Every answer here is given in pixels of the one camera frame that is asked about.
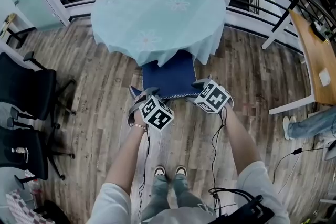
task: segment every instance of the flower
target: flower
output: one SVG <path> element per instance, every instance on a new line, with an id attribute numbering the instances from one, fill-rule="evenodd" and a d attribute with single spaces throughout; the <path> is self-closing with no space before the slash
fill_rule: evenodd
<path id="1" fill-rule="evenodd" d="M 156 36 L 154 30 L 149 31 L 139 31 L 136 38 L 132 41 L 134 45 L 137 45 L 139 51 L 143 50 L 154 50 L 155 43 L 160 43 L 162 41 L 161 37 Z"/>
<path id="2" fill-rule="evenodd" d="M 166 3 L 166 5 L 169 6 L 172 11 L 176 10 L 185 11 L 187 10 L 187 7 L 190 5 L 190 2 L 185 0 L 169 0 Z"/>

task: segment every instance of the hand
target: hand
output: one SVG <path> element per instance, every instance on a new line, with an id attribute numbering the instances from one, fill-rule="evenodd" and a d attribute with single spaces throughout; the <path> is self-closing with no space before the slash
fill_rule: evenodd
<path id="1" fill-rule="evenodd" d="M 143 97 L 145 95 L 145 92 L 142 92 L 136 99 L 135 101 L 140 99 L 140 97 Z M 136 110 L 134 113 L 134 123 L 139 124 L 141 126 L 146 126 L 146 123 L 143 121 L 140 110 Z"/>

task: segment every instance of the green pants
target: green pants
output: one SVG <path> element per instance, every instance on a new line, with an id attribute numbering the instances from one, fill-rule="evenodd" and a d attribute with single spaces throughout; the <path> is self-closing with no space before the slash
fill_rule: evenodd
<path id="1" fill-rule="evenodd" d="M 205 205 L 201 199 L 188 191 L 187 179 L 182 174 L 177 174 L 173 180 L 173 188 L 177 197 L 179 207 L 200 207 L 204 211 L 210 211 L 214 216 L 214 210 Z M 151 201 L 142 211 L 141 221 L 156 216 L 163 210 L 170 209 L 168 201 L 168 181 L 165 176 L 155 176 L 152 187 Z"/>

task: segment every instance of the floor plank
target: floor plank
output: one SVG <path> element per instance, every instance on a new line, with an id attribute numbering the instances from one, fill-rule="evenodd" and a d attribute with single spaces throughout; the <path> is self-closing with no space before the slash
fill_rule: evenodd
<path id="1" fill-rule="evenodd" d="M 225 27 L 216 55 L 205 66 L 196 61 L 195 70 L 198 78 L 212 74 L 232 94 L 234 110 L 255 139 L 272 179 L 275 166 L 283 156 L 303 143 L 304 148 L 311 148 L 313 140 L 286 141 L 282 131 L 283 116 L 295 115 L 302 120 L 310 107 L 278 115 L 268 115 L 268 109 L 309 95 L 310 87 L 307 68 L 300 64 L 295 52 L 277 44 L 265 51 L 261 48 L 263 42 L 257 36 Z M 75 19 L 68 28 L 33 31 L 18 52 L 24 55 L 31 50 L 44 66 L 57 70 L 61 84 L 69 78 L 77 81 L 76 88 L 63 95 L 63 102 L 72 106 L 77 116 L 58 110 L 61 129 L 57 134 L 58 145 L 74 152 L 76 159 L 59 157 L 58 165 L 67 178 L 60 181 L 51 170 L 49 179 L 43 182 L 43 191 L 44 197 L 55 201 L 73 223 L 85 223 L 129 129 L 126 118 L 132 99 L 127 87 L 130 83 L 141 87 L 141 69 L 127 56 L 111 54 L 103 44 L 97 45 L 89 18 Z M 170 102 L 169 106 L 175 112 L 171 125 L 162 133 L 150 131 L 147 175 L 162 164 L 171 178 L 177 165 L 185 165 L 191 191 L 213 205 L 207 192 L 212 184 L 214 156 L 210 141 L 220 119 L 183 100 Z M 225 130 L 220 133 L 218 149 L 216 185 L 235 187 L 237 173 Z M 145 151 L 144 138 L 131 194 L 134 223 L 139 210 L 138 187 L 142 183 Z M 318 199 L 326 194 L 333 179 L 335 162 L 325 162 L 322 158 L 322 151 L 305 152 L 287 157 L 277 170 L 277 192 L 293 171 L 280 193 L 293 223 L 304 220 L 317 208 Z M 152 183 L 153 178 L 148 176 L 144 205 L 149 202 Z M 220 196 L 222 205 L 234 203 L 233 195 Z M 169 202 L 176 206 L 172 191 Z M 228 214 L 234 210 L 236 206 L 223 209 Z"/>

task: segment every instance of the round table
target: round table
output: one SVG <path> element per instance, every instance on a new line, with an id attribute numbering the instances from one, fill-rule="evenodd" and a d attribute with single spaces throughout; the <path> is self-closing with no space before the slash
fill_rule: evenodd
<path id="1" fill-rule="evenodd" d="M 91 13 L 94 38 L 139 66 L 162 66 L 184 49 L 206 64 L 219 46 L 224 0 L 96 0 Z"/>

